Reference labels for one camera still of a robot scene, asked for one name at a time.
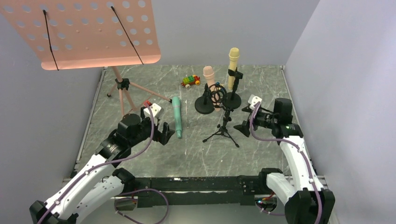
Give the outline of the black round-base mic stand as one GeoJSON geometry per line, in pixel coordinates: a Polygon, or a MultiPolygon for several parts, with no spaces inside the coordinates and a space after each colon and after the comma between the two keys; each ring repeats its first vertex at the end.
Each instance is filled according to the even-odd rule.
{"type": "Polygon", "coordinates": [[[204,93],[195,100],[194,106],[198,113],[204,115],[210,114],[214,111],[214,105],[211,100],[211,91],[208,84],[205,84],[204,93]]]}
{"type": "Polygon", "coordinates": [[[235,68],[235,71],[228,69],[228,74],[230,77],[234,77],[234,83],[232,85],[232,91],[226,94],[226,99],[223,101],[223,108],[226,110],[234,110],[240,107],[241,97],[236,93],[240,79],[243,78],[243,73],[235,68]]]}

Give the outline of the green microphone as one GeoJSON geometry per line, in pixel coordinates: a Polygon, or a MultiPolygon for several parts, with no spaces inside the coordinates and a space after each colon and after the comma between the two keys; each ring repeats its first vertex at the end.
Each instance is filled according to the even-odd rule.
{"type": "Polygon", "coordinates": [[[181,102],[179,97],[172,98],[172,108],[174,111],[176,135],[179,139],[182,138],[182,119],[181,119],[181,102]]]}

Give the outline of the black tripod shock-mount stand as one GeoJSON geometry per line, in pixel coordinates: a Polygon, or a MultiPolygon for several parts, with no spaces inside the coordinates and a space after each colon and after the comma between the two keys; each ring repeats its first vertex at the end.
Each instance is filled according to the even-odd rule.
{"type": "Polygon", "coordinates": [[[223,136],[223,137],[227,137],[230,138],[231,141],[234,143],[234,145],[236,147],[240,147],[239,144],[233,139],[233,137],[229,134],[228,129],[227,129],[227,124],[228,122],[232,121],[232,118],[230,117],[231,112],[233,112],[234,110],[226,110],[223,108],[223,101],[226,99],[226,94],[227,91],[225,89],[225,87],[223,85],[221,85],[220,87],[216,87],[217,90],[215,91],[211,91],[211,98],[214,97],[215,94],[217,94],[219,96],[218,100],[212,100],[213,103],[219,103],[220,105],[215,105],[215,107],[223,109],[224,110],[224,116],[222,118],[222,124],[217,124],[217,128],[218,130],[213,133],[212,135],[210,135],[209,137],[205,138],[202,140],[202,142],[207,142],[211,137],[218,135],[218,136],[223,136]]]}

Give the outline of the pink microphone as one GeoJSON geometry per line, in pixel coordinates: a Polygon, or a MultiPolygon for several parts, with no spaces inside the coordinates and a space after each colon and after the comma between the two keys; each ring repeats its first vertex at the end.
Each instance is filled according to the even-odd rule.
{"type": "MultiPolygon", "coordinates": [[[[203,68],[203,76],[206,79],[207,85],[208,85],[208,87],[210,87],[210,90],[211,91],[217,90],[217,88],[215,86],[212,86],[215,84],[215,73],[214,73],[212,66],[205,66],[203,68]]],[[[212,97],[212,100],[218,100],[218,99],[219,99],[219,96],[217,94],[215,94],[214,97],[212,97]]],[[[215,107],[214,110],[216,112],[219,112],[220,108],[215,107]]]]}

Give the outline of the beige microphone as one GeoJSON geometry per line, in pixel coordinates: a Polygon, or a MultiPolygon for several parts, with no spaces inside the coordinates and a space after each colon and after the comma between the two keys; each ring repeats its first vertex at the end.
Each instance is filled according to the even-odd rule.
{"type": "MultiPolygon", "coordinates": [[[[231,48],[230,52],[229,52],[229,69],[230,70],[236,71],[239,57],[240,57],[239,49],[236,47],[231,48]]],[[[234,81],[235,81],[235,77],[229,75],[229,78],[228,78],[228,89],[229,90],[233,89],[234,81]]]]}

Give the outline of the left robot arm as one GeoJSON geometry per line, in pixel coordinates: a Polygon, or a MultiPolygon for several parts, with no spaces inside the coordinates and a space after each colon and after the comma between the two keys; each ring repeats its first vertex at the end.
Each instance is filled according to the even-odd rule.
{"type": "Polygon", "coordinates": [[[133,186],[134,176],[117,168],[131,155],[132,147],[145,140],[165,145],[174,133],[166,122],[159,131],[151,117],[125,115],[75,177],[46,201],[30,206],[33,223],[81,223],[111,197],[133,186]]]}

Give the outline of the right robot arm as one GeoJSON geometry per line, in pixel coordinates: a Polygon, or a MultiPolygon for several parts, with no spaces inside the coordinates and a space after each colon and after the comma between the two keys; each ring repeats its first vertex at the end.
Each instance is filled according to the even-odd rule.
{"type": "Polygon", "coordinates": [[[321,183],[307,154],[304,135],[300,126],[293,123],[293,104],[290,99],[276,98],[273,110],[261,106],[262,99],[251,95],[242,110],[249,113],[247,120],[235,129],[249,137],[258,137],[256,130],[271,130],[273,138],[282,150],[291,172],[292,182],[275,168],[262,170],[262,185],[275,194],[284,205],[284,216],[289,224],[327,224],[335,204],[332,191],[321,183]]]}

